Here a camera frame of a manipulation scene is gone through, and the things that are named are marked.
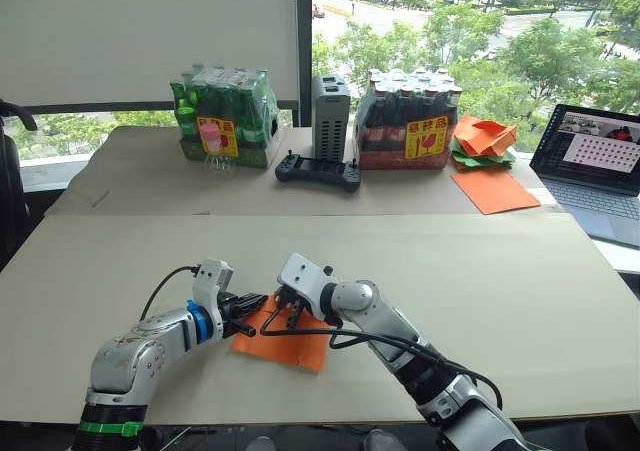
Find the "black chair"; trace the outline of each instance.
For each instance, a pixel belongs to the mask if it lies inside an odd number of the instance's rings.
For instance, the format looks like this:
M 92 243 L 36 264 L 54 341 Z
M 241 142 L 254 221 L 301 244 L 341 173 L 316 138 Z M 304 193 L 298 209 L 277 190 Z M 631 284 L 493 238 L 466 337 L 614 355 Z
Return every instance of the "black chair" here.
M 24 199 L 18 148 L 4 134 L 3 117 L 18 116 L 25 128 L 37 129 L 33 116 L 24 108 L 0 99 L 0 270 L 29 235 L 29 209 Z

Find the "cable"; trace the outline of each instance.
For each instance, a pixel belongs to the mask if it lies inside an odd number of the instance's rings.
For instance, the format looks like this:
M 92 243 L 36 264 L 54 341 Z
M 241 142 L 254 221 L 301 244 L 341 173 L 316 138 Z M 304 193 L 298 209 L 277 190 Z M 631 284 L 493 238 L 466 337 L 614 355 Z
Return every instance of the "cable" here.
M 418 344 L 416 342 L 410 341 L 408 339 L 400 338 L 397 336 L 384 336 L 378 334 L 371 334 L 364 331 L 352 331 L 352 330 L 344 330 L 344 329 L 282 329 L 269 331 L 268 328 L 273 322 L 273 320 L 278 316 L 280 310 L 282 308 L 278 307 L 276 310 L 269 316 L 269 318 L 262 324 L 260 327 L 260 334 L 264 336 L 305 336 L 305 335 L 329 335 L 332 337 L 337 336 L 350 336 L 356 339 L 351 339 L 346 343 L 337 343 L 335 339 L 333 339 L 333 349 L 342 349 L 347 346 L 353 346 L 358 343 L 363 343 L 367 341 L 378 341 L 380 343 L 385 343 L 390 346 L 395 346 L 398 349 L 401 349 L 407 353 L 411 353 L 414 356 L 419 356 L 433 364 L 444 366 L 449 370 L 456 371 L 460 374 L 464 374 L 469 376 L 470 378 L 475 378 L 478 381 L 485 383 L 491 391 L 496 396 L 496 405 L 498 409 L 502 409 L 502 394 L 498 387 L 486 376 L 483 376 L 480 373 L 476 373 L 475 371 L 471 371 L 466 369 L 465 367 L 455 363 L 453 361 L 447 360 L 444 356 L 440 354 L 436 354 L 433 351 L 427 349 L 426 347 Z
M 182 271 L 191 271 L 194 275 L 196 275 L 196 274 L 198 274 L 199 270 L 200 270 L 200 265 L 198 265 L 198 266 L 180 266 L 179 268 L 174 269 L 169 274 L 167 274 L 165 276 L 165 278 L 162 281 L 160 281 L 160 284 L 156 287 L 156 289 L 153 290 L 153 293 L 151 293 L 151 296 L 149 296 L 149 299 L 147 299 L 147 304 L 144 305 L 144 309 L 142 310 L 142 314 L 140 315 L 140 321 L 144 320 L 144 318 L 147 317 L 147 312 L 149 311 L 149 307 L 151 306 L 151 303 L 153 302 L 153 300 L 157 296 L 157 294 L 160 291 L 160 289 L 162 289 L 162 287 L 165 284 L 167 284 L 167 281 L 169 281 L 176 274 L 181 273 Z

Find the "game controller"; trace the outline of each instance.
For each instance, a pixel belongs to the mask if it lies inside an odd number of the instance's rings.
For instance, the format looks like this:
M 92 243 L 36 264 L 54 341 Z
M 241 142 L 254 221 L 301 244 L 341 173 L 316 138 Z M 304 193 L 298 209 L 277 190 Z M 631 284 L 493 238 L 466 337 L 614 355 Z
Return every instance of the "game controller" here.
M 351 163 L 339 163 L 326 159 L 303 158 L 289 150 L 289 154 L 276 167 L 276 178 L 283 183 L 303 179 L 337 184 L 352 193 L 360 187 L 360 167 L 355 159 Z

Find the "folded orange paper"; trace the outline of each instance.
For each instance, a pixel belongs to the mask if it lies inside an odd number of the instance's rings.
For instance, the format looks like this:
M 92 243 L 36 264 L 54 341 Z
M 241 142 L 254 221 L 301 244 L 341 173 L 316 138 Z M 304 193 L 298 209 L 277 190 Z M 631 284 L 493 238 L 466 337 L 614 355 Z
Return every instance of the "folded orange paper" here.
M 504 156 L 507 148 L 516 142 L 516 127 L 465 114 L 454 135 L 469 156 Z
M 241 353 L 251 354 L 269 361 L 281 364 L 302 366 L 319 372 L 324 367 L 329 347 L 328 335 L 308 336 L 263 336 L 260 334 L 260 326 L 269 318 L 276 309 L 273 296 L 265 302 L 264 306 L 245 319 L 247 324 L 255 327 L 258 332 L 253 338 L 238 334 L 231 345 L 231 349 Z M 286 329 L 287 318 L 290 310 L 285 308 L 273 320 L 269 330 Z M 323 322 L 314 318 L 307 311 L 303 311 L 298 320 L 298 329 L 329 328 Z
M 540 201 L 502 169 L 483 168 L 456 173 L 451 178 L 482 214 L 540 206 Z

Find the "laptop screen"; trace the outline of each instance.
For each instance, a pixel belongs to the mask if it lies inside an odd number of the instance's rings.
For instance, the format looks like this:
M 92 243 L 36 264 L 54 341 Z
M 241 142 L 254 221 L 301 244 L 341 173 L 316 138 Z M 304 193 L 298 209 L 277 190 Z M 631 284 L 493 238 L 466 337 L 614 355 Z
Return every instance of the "laptop screen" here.
M 640 193 L 640 118 L 559 104 L 531 167 L 541 177 Z

